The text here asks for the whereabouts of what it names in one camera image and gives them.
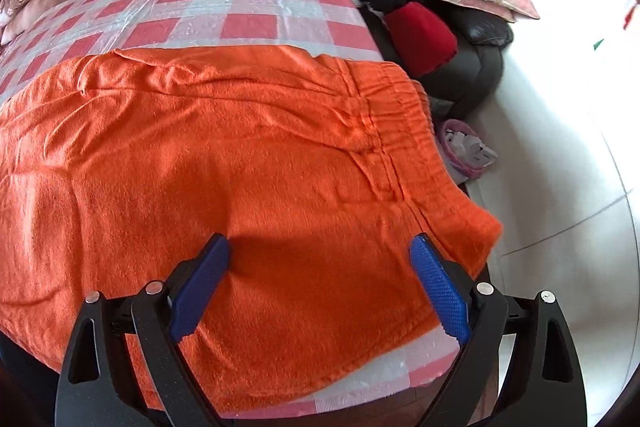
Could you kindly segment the pink basket with items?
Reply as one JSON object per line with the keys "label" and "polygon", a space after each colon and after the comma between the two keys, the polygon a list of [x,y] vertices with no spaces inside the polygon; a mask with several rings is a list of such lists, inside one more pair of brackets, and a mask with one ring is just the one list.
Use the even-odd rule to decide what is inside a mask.
{"label": "pink basket with items", "polygon": [[457,185],[477,180],[498,159],[497,153],[470,126],[457,119],[448,119],[439,125],[436,145],[449,176]]}

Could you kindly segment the black leather sofa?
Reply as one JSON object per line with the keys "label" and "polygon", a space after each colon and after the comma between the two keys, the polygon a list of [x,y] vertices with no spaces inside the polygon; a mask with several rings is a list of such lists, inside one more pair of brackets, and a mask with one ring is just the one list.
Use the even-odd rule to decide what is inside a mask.
{"label": "black leather sofa", "polygon": [[[503,51],[513,40],[511,27],[497,15],[446,1],[408,2],[418,2],[435,13],[458,40],[458,53],[449,63],[416,80],[432,99],[432,109],[439,118],[468,117],[498,86]],[[384,60],[399,65],[408,74],[390,38],[385,14],[360,0],[356,3]]]}

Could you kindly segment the red cushion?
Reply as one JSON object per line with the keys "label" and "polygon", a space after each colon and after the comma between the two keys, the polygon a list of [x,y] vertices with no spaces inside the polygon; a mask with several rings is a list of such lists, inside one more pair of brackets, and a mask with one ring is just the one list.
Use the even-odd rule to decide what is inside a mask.
{"label": "red cushion", "polygon": [[449,27],[418,2],[408,2],[384,15],[392,43],[408,74],[419,79],[449,63],[458,40]]}

